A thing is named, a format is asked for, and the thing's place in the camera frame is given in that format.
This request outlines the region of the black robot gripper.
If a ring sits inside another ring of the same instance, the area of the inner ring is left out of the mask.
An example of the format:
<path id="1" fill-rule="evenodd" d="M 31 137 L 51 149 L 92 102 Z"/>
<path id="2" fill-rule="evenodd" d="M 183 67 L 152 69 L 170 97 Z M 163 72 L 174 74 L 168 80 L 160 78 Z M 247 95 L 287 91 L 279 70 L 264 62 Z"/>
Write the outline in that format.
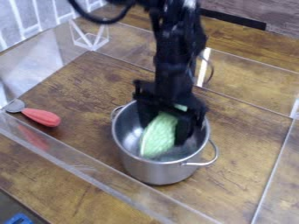
<path id="1" fill-rule="evenodd" d="M 175 145 L 183 145 L 194 131 L 202 129 L 208 110 L 192 92 L 194 74 L 194 65 L 158 67 L 154 81 L 134 81 L 140 125 L 146 129 L 159 112 L 175 116 Z"/>

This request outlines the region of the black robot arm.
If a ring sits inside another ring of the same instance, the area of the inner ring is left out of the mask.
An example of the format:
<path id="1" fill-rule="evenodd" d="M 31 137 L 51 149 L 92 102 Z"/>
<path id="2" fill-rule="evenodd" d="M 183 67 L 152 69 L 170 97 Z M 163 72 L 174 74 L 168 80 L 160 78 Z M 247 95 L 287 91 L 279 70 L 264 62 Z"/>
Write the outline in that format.
<path id="1" fill-rule="evenodd" d="M 136 80 L 134 99 L 142 124 L 146 126 L 160 112 L 178 123 L 174 143 L 184 144 L 203 125 L 206 103 L 192 92 L 196 58 L 207 36 L 202 28 L 198 0 L 146 0 L 156 41 L 154 81 Z"/>

